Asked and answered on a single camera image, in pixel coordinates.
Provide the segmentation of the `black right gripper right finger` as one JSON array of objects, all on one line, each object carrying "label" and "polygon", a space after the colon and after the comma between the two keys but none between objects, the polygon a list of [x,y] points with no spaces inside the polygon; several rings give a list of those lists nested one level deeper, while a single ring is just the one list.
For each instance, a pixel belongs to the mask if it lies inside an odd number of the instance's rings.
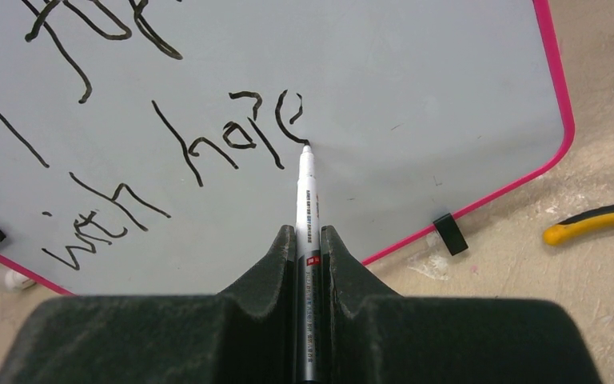
[{"label": "black right gripper right finger", "polygon": [[332,226],[322,353],[333,383],[598,383],[583,337],[556,303],[407,297],[349,252]]}]

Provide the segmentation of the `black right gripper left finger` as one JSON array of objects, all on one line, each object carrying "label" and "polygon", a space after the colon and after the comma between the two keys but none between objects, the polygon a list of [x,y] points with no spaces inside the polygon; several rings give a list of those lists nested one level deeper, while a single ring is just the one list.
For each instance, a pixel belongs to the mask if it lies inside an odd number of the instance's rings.
[{"label": "black right gripper left finger", "polygon": [[0,383],[290,383],[291,226],[217,294],[60,296],[24,322]]}]

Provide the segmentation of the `black silver marker pen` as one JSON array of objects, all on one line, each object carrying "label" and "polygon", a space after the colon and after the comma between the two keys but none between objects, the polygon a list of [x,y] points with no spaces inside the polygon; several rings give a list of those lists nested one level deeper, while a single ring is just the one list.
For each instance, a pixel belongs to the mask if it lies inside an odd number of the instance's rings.
[{"label": "black silver marker pen", "polygon": [[308,143],[299,157],[295,233],[293,381],[323,383],[318,192],[314,155]]}]

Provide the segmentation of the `whiteboard with pink frame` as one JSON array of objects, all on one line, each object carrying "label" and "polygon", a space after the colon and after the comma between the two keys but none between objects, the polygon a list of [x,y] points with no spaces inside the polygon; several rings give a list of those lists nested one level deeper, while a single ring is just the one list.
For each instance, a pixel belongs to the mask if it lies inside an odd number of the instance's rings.
[{"label": "whiteboard with pink frame", "polygon": [[543,174],[547,1],[0,1],[0,262],[61,294],[221,290],[295,221],[372,262]]}]

